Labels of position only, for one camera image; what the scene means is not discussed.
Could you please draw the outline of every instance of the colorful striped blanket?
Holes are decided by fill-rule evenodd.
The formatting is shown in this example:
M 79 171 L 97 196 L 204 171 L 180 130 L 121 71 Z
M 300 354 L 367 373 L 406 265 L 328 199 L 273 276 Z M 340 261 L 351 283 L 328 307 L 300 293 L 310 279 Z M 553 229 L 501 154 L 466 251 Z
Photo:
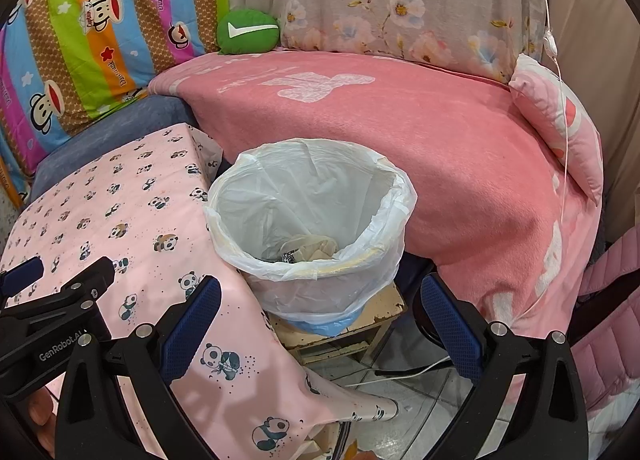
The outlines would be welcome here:
M 0 180 L 14 203 L 66 140 L 217 50 L 226 12 L 228 0 L 19 0 L 0 31 Z

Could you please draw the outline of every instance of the white plastic bag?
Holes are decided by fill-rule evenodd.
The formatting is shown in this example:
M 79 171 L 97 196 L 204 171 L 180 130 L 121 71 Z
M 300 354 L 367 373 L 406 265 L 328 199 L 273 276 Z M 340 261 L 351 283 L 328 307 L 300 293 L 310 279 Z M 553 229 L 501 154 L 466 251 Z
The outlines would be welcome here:
M 416 200 L 407 174 L 369 148 L 290 139 L 241 153 L 211 186 L 205 212 L 217 253 L 245 272 L 265 310 L 324 324 L 394 279 Z M 305 234 L 334 238 L 338 252 L 331 260 L 263 261 Z

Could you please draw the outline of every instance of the green round cushion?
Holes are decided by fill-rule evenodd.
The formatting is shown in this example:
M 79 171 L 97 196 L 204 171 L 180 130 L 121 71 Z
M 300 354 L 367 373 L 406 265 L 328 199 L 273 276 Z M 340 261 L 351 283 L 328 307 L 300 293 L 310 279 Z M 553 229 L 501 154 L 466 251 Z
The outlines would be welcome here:
M 255 27 L 263 28 L 261 30 L 250 29 Z M 231 11 L 218 24 L 220 54 L 269 52 L 278 44 L 279 40 L 280 29 L 277 21 L 254 9 Z

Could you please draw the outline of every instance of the finger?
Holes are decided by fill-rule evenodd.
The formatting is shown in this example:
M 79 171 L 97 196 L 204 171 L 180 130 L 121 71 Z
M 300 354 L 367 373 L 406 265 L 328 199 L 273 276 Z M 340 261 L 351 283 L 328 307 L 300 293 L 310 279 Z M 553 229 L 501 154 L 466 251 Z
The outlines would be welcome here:
M 40 445 L 47 450 L 47 452 L 53 456 L 54 452 L 54 437 L 56 434 L 56 416 L 54 414 L 51 415 L 50 419 L 46 422 L 44 426 L 42 426 L 38 432 L 38 442 Z
M 29 398 L 29 416 L 35 424 L 44 426 L 52 412 L 53 400 L 46 388 L 41 388 L 31 394 Z

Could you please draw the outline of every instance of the wooden stool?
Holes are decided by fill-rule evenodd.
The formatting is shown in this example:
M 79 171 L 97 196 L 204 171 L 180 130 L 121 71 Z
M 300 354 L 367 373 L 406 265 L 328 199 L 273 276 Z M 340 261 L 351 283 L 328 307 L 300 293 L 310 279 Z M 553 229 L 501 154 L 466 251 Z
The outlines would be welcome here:
M 362 352 L 360 361 L 373 362 L 373 353 L 406 304 L 391 283 L 367 301 L 360 316 L 335 337 L 309 334 L 286 323 L 276 315 L 269 319 L 282 345 L 300 364 L 311 364 Z

